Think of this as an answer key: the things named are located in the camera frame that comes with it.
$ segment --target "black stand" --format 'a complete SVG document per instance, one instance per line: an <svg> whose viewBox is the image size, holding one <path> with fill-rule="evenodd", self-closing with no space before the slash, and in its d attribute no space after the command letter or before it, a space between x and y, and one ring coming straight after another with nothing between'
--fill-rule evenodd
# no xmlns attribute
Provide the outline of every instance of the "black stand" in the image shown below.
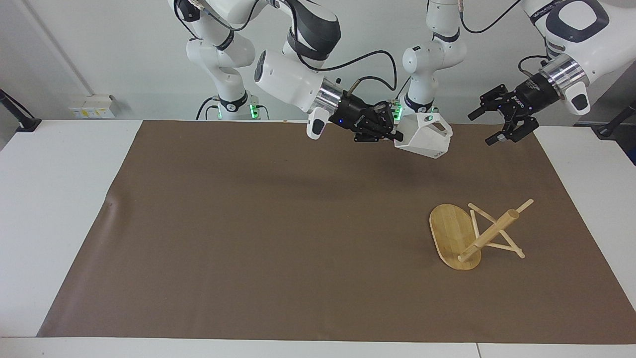
<svg viewBox="0 0 636 358"><path fill-rule="evenodd" d="M0 102L2 102L3 106L9 112L11 112L11 114L15 118L17 118L18 122L20 123L20 127L18 127L18 129L15 130L16 132L33 132L36 130L39 124L42 123L41 119L29 118L25 116L24 113L22 113L22 111L20 111L18 107L15 106L15 104L11 101L11 99L9 99L6 93L4 93L4 91L1 89L0 89Z"/></svg>
<svg viewBox="0 0 636 358"><path fill-rule="evenodd" d="M608 124L593 126L592 130L600 140L616 140L614 130L631 116L636 115L636 101L632 102Z"/></svg>

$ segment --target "white electrical box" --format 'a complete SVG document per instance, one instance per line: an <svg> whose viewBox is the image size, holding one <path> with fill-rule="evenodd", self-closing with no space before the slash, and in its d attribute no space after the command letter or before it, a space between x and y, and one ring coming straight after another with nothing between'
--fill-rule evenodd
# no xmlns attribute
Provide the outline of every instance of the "white electrical box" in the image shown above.
<svg viewBox="0 0 636 358"><path fill-rule="evenodd" d="M75 118L115 118L119 108L113 96L94 95L74 101L69 107Z"/></svg>

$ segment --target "brown mat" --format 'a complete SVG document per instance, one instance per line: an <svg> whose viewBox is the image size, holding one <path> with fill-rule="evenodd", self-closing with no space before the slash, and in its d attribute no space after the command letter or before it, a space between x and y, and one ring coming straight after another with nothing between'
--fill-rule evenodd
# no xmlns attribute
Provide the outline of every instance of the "brown mat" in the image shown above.
<svg viewBox="0 0 636 358"><path fill-rule="evenodd" d="M38 336L636 343L536 138L453 128L432 160L335 126L144 122ZM508 229L526 259L439 259L435 206L498 216L530 197Z"/></svg>

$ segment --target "oval wooden board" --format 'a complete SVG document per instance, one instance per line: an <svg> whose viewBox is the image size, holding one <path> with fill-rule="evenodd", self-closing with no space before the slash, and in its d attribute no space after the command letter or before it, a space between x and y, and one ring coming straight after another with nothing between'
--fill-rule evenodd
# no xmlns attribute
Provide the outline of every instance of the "oval wooden board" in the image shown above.
<svg viewBox="0 0 636 358"><path fill-rule="evenodd" d="M435 247L445 264L458 270L477 267L481 252L475 253L466 262L459 262L457 258L476 239L473 221L462 208L451 204L439 205L431 212L429 223Z"/></svg>

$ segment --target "table surface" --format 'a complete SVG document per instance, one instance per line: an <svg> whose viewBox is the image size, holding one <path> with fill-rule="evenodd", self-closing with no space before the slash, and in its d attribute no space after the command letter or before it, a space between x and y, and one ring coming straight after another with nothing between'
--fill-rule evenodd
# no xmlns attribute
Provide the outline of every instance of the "table surface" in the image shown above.
<svg viewBox="0 0 636 358"><path fill-rule="evenodd" d="M33 338L140 125L48 120L0 152L0 336L14 337L0 339L0 357L636 356L636 345ZM540 127L536 136L636 308L636 167L588 128Z"/></svg>

